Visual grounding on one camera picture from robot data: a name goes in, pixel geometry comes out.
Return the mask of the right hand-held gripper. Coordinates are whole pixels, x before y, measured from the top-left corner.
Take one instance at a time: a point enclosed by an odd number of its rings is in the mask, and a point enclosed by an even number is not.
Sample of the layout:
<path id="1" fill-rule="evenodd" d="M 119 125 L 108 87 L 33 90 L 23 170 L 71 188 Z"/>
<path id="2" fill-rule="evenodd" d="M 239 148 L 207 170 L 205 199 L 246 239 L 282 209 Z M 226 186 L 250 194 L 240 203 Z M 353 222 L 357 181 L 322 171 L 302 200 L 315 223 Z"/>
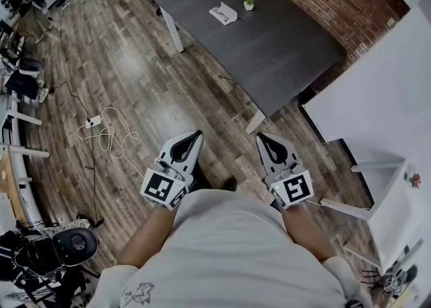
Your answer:
<path id="1" fill-rule="evenodd" d="M 310 173 L 298 158 L 298 152 L 288 140 L 274 133 L 256 136 L 261 163 L 267 176 L 265 185 L 280 210 L 287 210 L 314 195 Z"/>

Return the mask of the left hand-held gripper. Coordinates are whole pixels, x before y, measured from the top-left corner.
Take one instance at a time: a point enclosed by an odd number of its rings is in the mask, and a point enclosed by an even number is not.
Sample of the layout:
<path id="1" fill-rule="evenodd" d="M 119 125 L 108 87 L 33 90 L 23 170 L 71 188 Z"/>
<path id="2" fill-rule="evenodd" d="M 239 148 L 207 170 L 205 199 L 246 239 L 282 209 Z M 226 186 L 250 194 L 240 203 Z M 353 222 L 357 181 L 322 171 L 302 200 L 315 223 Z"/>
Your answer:
<path id="1" fill-rule="evenodd" d="M 202 131 L 186 131 L 169 139 L 160 151 L 160 158 L 145 172 L 141 196 L 173 211 L 189 192 L 203 140 Z"/>

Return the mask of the person's right forearm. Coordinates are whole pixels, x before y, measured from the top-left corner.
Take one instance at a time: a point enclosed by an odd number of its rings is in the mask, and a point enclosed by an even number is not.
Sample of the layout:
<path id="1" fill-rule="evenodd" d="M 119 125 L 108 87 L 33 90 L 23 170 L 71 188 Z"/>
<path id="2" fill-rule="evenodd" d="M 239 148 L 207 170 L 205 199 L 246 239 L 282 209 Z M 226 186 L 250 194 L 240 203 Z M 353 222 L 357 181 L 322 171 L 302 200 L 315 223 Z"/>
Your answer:
<path id="1" fill-rule="evenodd" d="M 281 210 L 281 216 L 290 238 L 295 244 L 311 252 L 321 263 L 335 257 L 336 252 L 321 230 L 302 205 Z"/>

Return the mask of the person's left forearm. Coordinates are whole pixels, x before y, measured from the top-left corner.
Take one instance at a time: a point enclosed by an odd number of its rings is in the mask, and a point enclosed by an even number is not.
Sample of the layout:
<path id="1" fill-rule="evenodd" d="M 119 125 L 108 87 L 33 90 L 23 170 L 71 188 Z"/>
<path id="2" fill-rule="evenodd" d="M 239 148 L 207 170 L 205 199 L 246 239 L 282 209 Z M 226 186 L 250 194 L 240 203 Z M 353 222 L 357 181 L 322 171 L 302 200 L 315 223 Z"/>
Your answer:
<path id="1" fill-rule="evenodd" d="M 142 268 L 145 263 L 160 252 L 171 233 L 178 208 L 172 211 L 161 206 L 154 206 L 144 223 L 120 252 L 117 265 Z"/>

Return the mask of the white table leg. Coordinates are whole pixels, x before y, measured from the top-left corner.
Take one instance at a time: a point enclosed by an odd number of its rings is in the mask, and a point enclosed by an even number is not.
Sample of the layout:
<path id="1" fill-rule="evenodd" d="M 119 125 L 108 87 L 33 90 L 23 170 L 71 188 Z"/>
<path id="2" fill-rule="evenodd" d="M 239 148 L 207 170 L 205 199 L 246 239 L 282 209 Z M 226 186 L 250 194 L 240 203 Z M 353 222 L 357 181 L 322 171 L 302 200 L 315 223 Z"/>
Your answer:
<path id="1" fill-rule="evenodd" d="M 262 113 L 261 110 L 258 110 L 254 117 L 251 119 L 250 123 L 246 127 L 245 131 L 248 135 L 250 135 L 258 126 L 264 122 L 266 116 Z"/>
<path id="2" fill-rule="evenodd" d="M 179 53 L 183 52 L 184 51 L 184 47 L 183 47 L 183 44 L 182 44 L 182 42 L 180 40 L 180 37 L 178 35 L 178 31 L 176 29 L 176 25 L 174 23 L 173 17 L 165 9 L 163 9 L 162 7 L 160 8 L 160 10 L 162 12 L 162 15 L 164 17 L 164 20 L 166 22 L 166 25 L 168 27 L 168 30 L 170 32 L 170 35 L 172 37 L 173 43 L 174 43 L 177 51 Z"/>

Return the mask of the person's white t-shirt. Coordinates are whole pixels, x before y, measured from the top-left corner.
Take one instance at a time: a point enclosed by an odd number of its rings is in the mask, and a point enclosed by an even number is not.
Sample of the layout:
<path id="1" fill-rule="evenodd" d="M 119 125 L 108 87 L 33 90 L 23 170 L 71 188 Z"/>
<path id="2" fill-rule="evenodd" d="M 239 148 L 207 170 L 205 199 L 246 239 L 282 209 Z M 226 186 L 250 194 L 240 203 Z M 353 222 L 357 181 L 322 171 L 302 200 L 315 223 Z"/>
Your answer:
<path id="1" fill-rule="evenodd" d="M 177 208 L 160 252 L 104 269 L 88 308 L 373 308 L 344 258 L 321 263 L 293 242 L 281 210 L 216 189 Z"/>

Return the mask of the white side table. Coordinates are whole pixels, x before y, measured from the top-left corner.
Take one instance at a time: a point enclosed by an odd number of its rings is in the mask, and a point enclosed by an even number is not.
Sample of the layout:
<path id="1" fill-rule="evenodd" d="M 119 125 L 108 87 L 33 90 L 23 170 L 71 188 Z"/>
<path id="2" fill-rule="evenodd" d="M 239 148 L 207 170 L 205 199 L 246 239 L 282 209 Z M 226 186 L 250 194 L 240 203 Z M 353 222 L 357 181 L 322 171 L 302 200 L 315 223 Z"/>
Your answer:
<path id="1" fill-rule="evenodd" d="M 420 230 L 419 201 L 412 195 L 413 189 L 409 188 L 404 180 L 407 161 L 357 164 L 343 140 L 336 141 L 335 146 L 342 150 L 353 164 L 350 169 L 352 173 L 362 175 L 383 169 L 394 170 L 369 209 L 327 198 L 320 201 L 322 208 L 363 221 L 370 232 L 376 256 L 360 251 L 350 242 L 345 243 L 343 249 L 377 268 L 380 274 L 384 274 L 395 263 L 405 246 L 410 243 L 413 245 L 410 257 L 416 258 L 422 252 L 424 238 Z"/>

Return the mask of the black rounded device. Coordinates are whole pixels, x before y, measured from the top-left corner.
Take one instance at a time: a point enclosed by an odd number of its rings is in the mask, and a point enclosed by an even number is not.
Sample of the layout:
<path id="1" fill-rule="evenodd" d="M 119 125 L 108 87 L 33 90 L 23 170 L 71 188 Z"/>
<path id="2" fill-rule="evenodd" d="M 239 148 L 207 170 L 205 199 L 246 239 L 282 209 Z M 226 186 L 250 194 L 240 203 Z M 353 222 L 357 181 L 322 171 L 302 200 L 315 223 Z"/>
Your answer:
<path id="1" fill-rule="evenodd" d="M 87 228 L 70 228 L 52 237 L 64 265 L 73 267 L 90 260 L 98 250 L 94 233 Z"/>

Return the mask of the grey backed chair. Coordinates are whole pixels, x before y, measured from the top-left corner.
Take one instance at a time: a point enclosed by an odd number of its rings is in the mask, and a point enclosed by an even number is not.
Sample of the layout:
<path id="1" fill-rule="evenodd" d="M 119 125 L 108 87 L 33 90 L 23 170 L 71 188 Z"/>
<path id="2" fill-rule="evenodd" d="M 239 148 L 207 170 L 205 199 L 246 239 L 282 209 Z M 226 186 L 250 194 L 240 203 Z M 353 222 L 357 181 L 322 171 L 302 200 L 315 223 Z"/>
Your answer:
<path id="1" fill-rule="evenodd" d="M 12 59 L 7 67 L 10 73 L 6 75 L 4 88 L 8 93 L 16 92 L 31 100 L 38 100 L 44 81 L 38 79 L 44 65 L 33 58 L 20 57 Z"/>

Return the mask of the wooden board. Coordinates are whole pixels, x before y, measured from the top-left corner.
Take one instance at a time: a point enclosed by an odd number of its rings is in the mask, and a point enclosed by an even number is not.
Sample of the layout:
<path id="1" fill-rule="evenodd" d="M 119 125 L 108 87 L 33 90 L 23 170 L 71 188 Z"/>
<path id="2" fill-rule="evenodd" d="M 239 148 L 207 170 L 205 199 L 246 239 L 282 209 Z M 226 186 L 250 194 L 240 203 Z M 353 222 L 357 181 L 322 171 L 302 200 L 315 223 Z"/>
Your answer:
<path id="1" fill-rule="evenodd" d="M 0 191 L 7 194 L 15 218 L 21 222 L 29 222 L 28 213 L 24 209 L 24 201 L 15 175 L 9 148 L 3 151 L 0 160 Z"/>

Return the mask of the black and white equipment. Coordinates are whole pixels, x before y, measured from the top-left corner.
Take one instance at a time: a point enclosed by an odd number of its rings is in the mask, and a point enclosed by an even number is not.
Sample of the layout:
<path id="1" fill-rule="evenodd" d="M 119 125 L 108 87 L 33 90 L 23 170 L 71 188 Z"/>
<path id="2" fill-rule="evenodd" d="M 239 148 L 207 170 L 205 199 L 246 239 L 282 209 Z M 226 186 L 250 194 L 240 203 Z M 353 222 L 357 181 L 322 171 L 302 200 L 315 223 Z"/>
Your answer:
<path id="1" fill-rule="evenodd" d="M 44 9 L 46 0 L 1 0 L 1 4 L 9 11 L 9 19 L 12 19 L 17 14 L 24 17 L 32 7 Z"/>

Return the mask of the white frame desk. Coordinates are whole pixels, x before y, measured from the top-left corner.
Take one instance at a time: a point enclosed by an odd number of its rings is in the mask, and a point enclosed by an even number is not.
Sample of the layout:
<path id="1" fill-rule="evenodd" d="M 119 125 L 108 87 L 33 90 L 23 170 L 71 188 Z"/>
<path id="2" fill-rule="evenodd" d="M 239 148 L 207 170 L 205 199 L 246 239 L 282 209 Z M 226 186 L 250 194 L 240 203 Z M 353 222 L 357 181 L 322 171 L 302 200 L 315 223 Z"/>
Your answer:
<path id="1" fill-rule="evenodd" d="M 3 220 L 0 222 L 0 229 L 3 229 L 4 231 L 13 229 L 16 222 L 29 225 L 33 224 L 36 226 L 44 223 L 32 193 L 30 186 L 32 177 L 27 173 L 24 157 L 33 156 L 48 158 L 50 153 L 33 150 L 21 145 L 19 122 L 24 121 L 40 126 L 42 125 L 42 121 L 19 112 L 18 107 L 20 103 L 21 100 L 17 97 L 15 92 L 12 94 L 0 95 L 0 160 L 3 151 L 6 148 L 9 148 L 13 168 L 18 180 L 22 199 L 24 201 L 24 209 L 28 213 L 28 219 L 30 221 L 21 222 L 17 220 L 13 214 L 11 202 L 8 199 L 7 194 L 0 191 L 0 219 Z"/>

